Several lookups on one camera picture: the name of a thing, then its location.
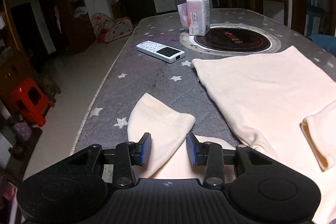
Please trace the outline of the polka dot play tent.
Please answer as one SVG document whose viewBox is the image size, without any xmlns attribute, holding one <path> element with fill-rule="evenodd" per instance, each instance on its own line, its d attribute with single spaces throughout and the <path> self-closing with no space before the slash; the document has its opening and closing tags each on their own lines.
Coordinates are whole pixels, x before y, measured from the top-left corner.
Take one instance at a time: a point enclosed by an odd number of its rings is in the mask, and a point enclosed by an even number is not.
<svg viewBox="0 0 336 224">
<path fill-rule="evenodd" d="M 91 19 L 94 34 L 98 43 L 110 43 L 133 32 L 133 25 L 129 18 L 113 20 L 108 15 L 97 13 Z"/>
</svg>

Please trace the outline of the dark wooden shelf cabinet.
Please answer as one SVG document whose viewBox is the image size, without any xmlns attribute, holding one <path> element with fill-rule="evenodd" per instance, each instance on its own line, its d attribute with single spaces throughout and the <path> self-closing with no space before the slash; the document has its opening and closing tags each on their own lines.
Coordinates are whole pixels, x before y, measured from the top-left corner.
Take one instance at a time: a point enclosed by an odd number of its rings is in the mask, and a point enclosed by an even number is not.
<svg viewBox="0 0 336 224">
<path fill-rule="evenodd" d="M 84 7 L 84 0 L 6 0 L 14 26 L 20 38 L 25 34 L 24 22 L 34 10 L 39 9 L 56 52 L 75 55 L 84 52 L 94 41 L 95 35 L 88 15 L 76 16 L 75 11 Z"/>
</svg>

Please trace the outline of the blue upholstered chair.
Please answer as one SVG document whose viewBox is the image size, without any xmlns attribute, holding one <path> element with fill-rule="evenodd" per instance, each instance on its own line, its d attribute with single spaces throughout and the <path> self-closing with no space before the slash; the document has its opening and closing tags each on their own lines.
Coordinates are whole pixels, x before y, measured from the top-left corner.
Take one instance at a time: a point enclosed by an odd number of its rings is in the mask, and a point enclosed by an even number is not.
<svg viewBox="0 0 336 224">
<path fill-rule="evenodd" d="M 307 37 L 320 48 L 323 48 L 327 52 L 335 55 L 336 51 L 336 37 L 322 34 L 313 34 Z"/>
</svg>

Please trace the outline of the red plastic stool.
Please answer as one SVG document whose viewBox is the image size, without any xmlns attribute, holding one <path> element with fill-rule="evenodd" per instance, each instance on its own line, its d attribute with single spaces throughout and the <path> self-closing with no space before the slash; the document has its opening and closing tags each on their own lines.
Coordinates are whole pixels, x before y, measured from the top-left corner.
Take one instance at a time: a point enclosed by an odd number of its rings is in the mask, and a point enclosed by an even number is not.
<svg viewBox="0 0 336 224">
<path fill-rule="evenodd" d="M 27 77 L 11 91 L 10 99 L 15 110 L 26 121 L 36 123 L 39 127 L 46 123 L 45 111 L 55 106 L 31 77 Z"/>
</svg>

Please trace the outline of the white remote control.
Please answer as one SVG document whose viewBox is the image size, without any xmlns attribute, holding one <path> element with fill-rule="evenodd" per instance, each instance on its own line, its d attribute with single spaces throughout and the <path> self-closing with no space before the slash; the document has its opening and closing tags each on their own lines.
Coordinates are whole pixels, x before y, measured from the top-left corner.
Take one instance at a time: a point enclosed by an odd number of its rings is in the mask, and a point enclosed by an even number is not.
<svg viewBox="0 0 336 224">
<path fill-rule="evenodd" d="M 185 52 L 171 46 L 147 40 L 136 45 L 139 52 L 172 64 L 185 57 Z"/>
</svg>

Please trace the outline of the round black induction cooker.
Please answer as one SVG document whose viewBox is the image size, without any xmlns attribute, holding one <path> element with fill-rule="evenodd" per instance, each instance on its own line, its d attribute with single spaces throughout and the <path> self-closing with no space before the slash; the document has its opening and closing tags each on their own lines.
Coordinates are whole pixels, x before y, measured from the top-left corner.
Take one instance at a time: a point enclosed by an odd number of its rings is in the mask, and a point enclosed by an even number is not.
<svg viewBox="0 0 336 224">
<path fill-rule="evenodd" d="M 281 48 L 276 36 L 242 23 L 213 24 L 204 36 L 183 31 L 179 40 L 190 50 L 223 57 L 275 53 Z"/>
</svg>

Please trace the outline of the grey star tablecloth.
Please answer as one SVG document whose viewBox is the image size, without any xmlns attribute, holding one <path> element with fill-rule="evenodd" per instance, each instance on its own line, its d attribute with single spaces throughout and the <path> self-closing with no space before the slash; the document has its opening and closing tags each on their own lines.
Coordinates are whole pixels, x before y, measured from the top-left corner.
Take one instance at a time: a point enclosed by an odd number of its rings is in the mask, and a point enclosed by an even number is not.
<svg viewBox="0 0 336 224">
<path fill-rule="evenodd" d="M 191 65 L 194 58 L 212 59 L 208 52 L 185 49 L 185 57 L 168 64 L 139 52 L 137 44 L 152 40 L 178 49 L 182 25 L 177 13 L 141 20 L 105 75 L 81 123 L 72 151 L 91 144 L 113 148 L 127 140 L 127 121 L 137 101 L 149 93 L 180 113 L 193 115 L 197 135 L 239 143 L 221 112 L 210 100 Z"/>
</svg>

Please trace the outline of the cream white garment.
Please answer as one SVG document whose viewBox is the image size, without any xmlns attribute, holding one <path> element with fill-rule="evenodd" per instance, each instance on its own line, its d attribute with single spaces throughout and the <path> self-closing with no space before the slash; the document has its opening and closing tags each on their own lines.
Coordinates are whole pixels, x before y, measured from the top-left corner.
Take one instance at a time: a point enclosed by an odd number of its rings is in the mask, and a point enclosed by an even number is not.
<svg viewBox="0 0 336 224">
<path fill-rule="evenodd" d="M 311 178 L 321 191 L 315 223 L 335 219 L 335 82 L 297 48 L 278 53 L 194 59 L 201 84 L 229 128 L 247 146 Z M 152 135 L 139 178 L 199 178 L 187 162 L 186 134 L 195 123 L 150 94 L 131 112 L 128 138 Z"/>
</svg>

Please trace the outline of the white tissue pack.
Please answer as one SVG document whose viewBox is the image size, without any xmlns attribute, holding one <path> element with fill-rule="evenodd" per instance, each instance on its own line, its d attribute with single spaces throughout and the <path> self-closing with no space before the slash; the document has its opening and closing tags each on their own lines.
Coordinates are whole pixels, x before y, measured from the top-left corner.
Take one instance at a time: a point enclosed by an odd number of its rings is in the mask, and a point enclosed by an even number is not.
<svg viewBox="0 0 336 224">
<path fill-rule="evenodd" d="M 210 30 L 210 0 L 187 0 L 177 5 L 184 30 L 192 36 L 205 36 Z"/>
</svg>

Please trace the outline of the dark wooden side table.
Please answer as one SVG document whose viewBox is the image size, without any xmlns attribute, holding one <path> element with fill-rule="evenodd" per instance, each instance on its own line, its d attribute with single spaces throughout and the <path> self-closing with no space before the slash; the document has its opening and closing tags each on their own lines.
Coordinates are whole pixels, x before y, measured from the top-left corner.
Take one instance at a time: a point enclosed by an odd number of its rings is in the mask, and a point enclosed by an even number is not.
<svg viewBox="0 0 336 224">
<path fill-rule="evenodd" d="M 289 0 L 249 0 L 249 9 L 270 17 L 283 16 L 283 24 L 288 26 Z"/>
</svg>

